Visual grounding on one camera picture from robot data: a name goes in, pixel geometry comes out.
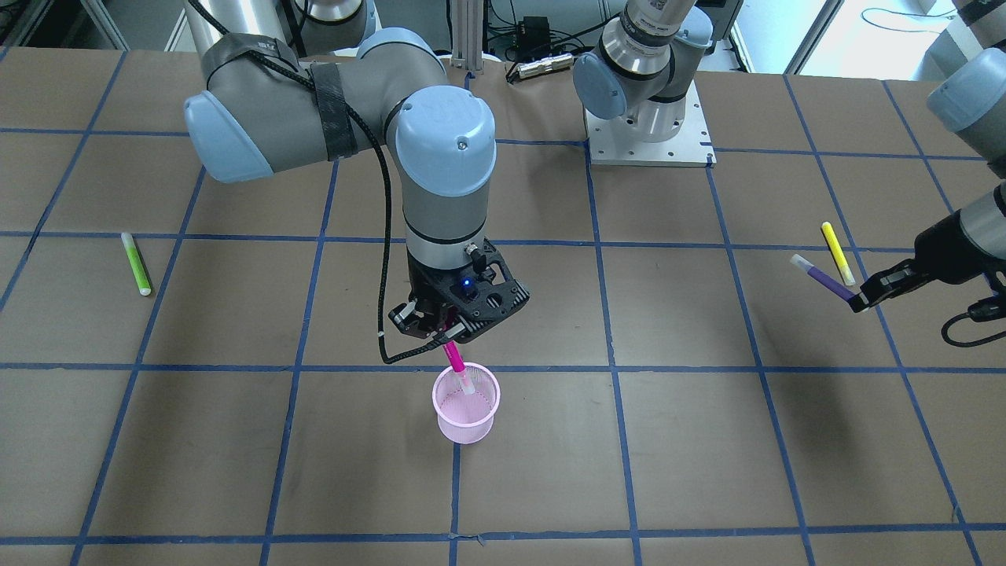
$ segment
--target metal pole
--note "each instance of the metal pole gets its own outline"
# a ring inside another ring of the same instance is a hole
[[[116,22],[112,20],[112,14],[105,7],[100,0],[80,0],[80,5],[83,10],[88,12],[91,16],[91,20],[95,22],[98,30],[102,32],[112,45],[121,51],[128,51],[129,44],[126,43],[126,37],[123,36],[122,31],[116,25]]]
[[[814,19],[811,28],[807,30],[807,35],[804,35],[804,40],[797,47],[797,52],[790,59],[790,64],[786,65],[785,72],[787,74],[799,74],[803,70],[807,60],[811,58],[811,54],[814,53],[814,49],[821,42],[821,38],[828,31],[828,27],[831,26],[831,22],[838,15],[838,10],[842,8],[843,4],[845,4],[845,0],[828,0],[824,3],[821,11],[818,12],[818,17]]]

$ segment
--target green marker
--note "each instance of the green marker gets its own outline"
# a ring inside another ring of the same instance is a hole
[[[136,287],[140,289],[140,295],[150,296],[150,279],[147,278],[147,271],[143,268],[143,261],[140,260],[140,250],[136,248],[136,241],[133,234],[123,232],[123,246],[126,247],[126,254],[129,255],[129,264],[133,267],[133,276],[136,277]]]

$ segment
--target cable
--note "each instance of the cable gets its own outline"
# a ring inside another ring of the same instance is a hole
[[[226,35],[230,33],[226,27],[223,26],[216,18],[210,14],[206,8],[202,6],[199,0],[188,0],[189,4],[195,9],[196,12],[202,16],[209,25],[213,26],[221,35]],[[312,91],[315,89],[315,82],[313,78],[306,78],[300,74],[280,66],[275,61],[267,57],[266,55],[258,52],[250,51],[249,54],[255,57],[257,61],[263,65],[269,67],[284,76],[296,80],[297,82],[303,84],[304,86],[310,88]],[[373,148],[374,153],[377,154],[377,163],[380,165],[380,174],[384,181],[384,254],[381,260],[381,271],[380,271],[380,288],[377,296],[377,346],[380,349],[380,357],[384,364],[394,364],[396,362],[401,362],[413,356],[418,356],[427,352],[436,350],[447,343],[451,342],[451,339],[447,335],[440,333],[434,340],[430,341],[426,345],[397,354],[392,357],[387,356],[387,350],[384,347],[384,296],[387,292],[387,269],[388,263],[391,261],[391,175],[388,172],[387,160],[384,158],[384,151],[381,149],[380,142],[377,140],[377,136],[374,135],[373,131],[367,126],[367,123],[360,117],[359,114],[351,106],[346,105],[346,114],[352,119],[353,122],[359,126],[363,135],[366,136],[367,141],[370,142],[370,146]]]
[[[451,42],[451,50],[454,50],[454,23],[451,21],[451,0],[445,2],[447,4],[447,37]]]
[[[304,17],[301,18],[301,23],[297,24],[297,38],[300,40],[301,44],[304,43],[304,24],[308,22],[308,13],[311,11],[311,5],[314,4],[314,0],[305,0],[304,2]]]
[[[874,7],[874,8],[866,8],[862,12],[859,12],[859,18],[862,19],[864,22],[872,25],[873,27],[879,27],[880,29],[886,29],[887,31],[899,31],[901,33],[936,33],[937,35],[939,35],[940,34],[939,31],[933,31],[932,29],[899,29],[899,28],[896,28],[896,27],[887,27],[885,25],[880,25],[880,24],[876,23],[875,21],[867,18],[866,17],[866,13],[867,12],[884,12],[884,13],[887,13],[887,14],[893,14],[893,15],[897,15],[897,16],[908,16],[908,17],[915,17],[915,18],[947,18],[947,19],[954,19],[953,17],[947,17],[947,16],[950,16],[951,14],[956,13],[957,10],[954,9],[954,10],[950,10],[949,12],[944,12],[942,14],[929,15],[929,14],[914,14],[914,13],[911,13],[911,12],[896,12],[894,10],[888,10],[887,8],[876,8],[876,7]]]
[[[500,20],[501,22],[503,22],[503,23],[505,23],[507,25],[517,25],[517,18],[516,17],[514,17],[513,21],[506,21],[505,19],[503,19],[502,16],[500,16],[499,12],[496,11],[496,6],[493,6],[493,3],[491,1],[489,2],[489,11],[491,11],[493,13],[493,15],[496,16],[496,19]]]
[[[962,315],[958,315],[957,317],[951,319],[950,321],[947,322],[946,325],[943,326],[943,329],[940,330],[940,335],[943,337],[945,343],[957,348],[975,348],[978,346],[984,346],[990,343],[994,343],[998,340],[1006,339],[1006,331],[1003,331],[1002,333],[997,333],[985,339],[972,341],[968,343],[958,342],[950,338],[951,328],[954,327],[954,325],[957,325],[958,323],[965,321],[967,319],[971,319],[971,317],[967,313],[964,313]]]

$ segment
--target yellow marker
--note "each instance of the yellow marker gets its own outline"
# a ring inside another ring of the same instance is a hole
[[[855,286],[856,277],[852,275],[852,269],[849,268],[849,261],[845,260],[845,252],[842,251],[842,246],[838,244],[838,237],[835,236],[835,230],[831,227],[831,222],[821,224],[821,232],[824,233],[824,238],[828,241],[828,248],[831,249],[831,256],[835,259],[835,266],[842,273],[842,280],[846,287],[851,288]]]

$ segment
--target black electronic device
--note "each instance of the black electronic device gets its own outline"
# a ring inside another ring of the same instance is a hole
[[[551,28],[548,18],[524,16],[517,22],[517,60],[530,62],[547,57],[551,52]]]

